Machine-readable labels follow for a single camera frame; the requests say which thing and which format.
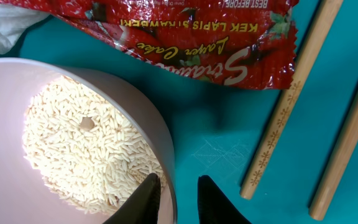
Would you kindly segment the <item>pile of rice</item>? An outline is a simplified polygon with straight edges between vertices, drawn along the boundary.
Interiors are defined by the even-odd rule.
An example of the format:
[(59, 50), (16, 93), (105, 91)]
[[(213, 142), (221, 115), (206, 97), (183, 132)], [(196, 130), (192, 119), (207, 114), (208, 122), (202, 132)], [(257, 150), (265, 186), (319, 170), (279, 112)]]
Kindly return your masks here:
[(25, 112), (24, 158), (60, 199), (85, 213), (112, 215), (151, 173), (167, 181), (138, 129), (101, 95), (60, 76)]

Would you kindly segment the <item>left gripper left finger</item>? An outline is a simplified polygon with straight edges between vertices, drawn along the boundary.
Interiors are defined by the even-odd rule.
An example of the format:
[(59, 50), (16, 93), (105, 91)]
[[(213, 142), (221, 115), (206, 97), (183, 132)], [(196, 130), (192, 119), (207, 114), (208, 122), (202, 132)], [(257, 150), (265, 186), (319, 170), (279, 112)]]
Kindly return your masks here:
[(160, 197), (160, 178), (151, 173), (103, 224), (157, 224)]

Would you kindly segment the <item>white napkin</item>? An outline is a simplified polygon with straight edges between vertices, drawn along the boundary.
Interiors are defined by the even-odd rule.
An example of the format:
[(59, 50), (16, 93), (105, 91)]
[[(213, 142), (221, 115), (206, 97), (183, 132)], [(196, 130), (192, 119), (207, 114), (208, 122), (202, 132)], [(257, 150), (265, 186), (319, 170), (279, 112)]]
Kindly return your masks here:
[(47, 17), (46, 12), (0, 4), (0, 55), (10, 51), (28, 27)]

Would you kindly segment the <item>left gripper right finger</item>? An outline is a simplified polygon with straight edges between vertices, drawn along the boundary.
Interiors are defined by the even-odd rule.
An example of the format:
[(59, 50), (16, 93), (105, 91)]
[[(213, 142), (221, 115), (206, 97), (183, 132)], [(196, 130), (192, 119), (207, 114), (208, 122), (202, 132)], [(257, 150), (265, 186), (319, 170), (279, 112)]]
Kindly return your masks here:
[(208, 175), (198, 178), (200, 224), (250, 224)]

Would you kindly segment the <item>red snack wrapper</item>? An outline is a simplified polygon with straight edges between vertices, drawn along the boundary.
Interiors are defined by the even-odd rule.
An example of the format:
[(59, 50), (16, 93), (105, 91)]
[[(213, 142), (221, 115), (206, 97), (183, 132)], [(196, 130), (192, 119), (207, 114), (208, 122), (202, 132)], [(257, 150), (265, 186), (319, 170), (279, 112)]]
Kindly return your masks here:
[(295, 69), (294, 0), (0, 0), (47, 12), (183, 77), (287, 89)]

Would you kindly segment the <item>pink bowl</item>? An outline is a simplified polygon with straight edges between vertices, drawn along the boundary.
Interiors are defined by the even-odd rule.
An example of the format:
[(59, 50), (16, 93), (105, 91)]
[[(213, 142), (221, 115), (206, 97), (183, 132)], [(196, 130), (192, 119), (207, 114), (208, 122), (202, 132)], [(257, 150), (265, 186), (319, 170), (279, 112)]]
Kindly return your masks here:
[(22, 58), (0, 58), (0, 223), (102, 223), (51, 193), (40, 172), (24, 159), (24, 114), (32, 96), (66, 75), (91, 88), (119, 109), (152, 148), (167, 178), (158, 220), (177, 222), (175, 154), (168, 127), (154, 104), (136, 87), (108, 73), (54, 66)]

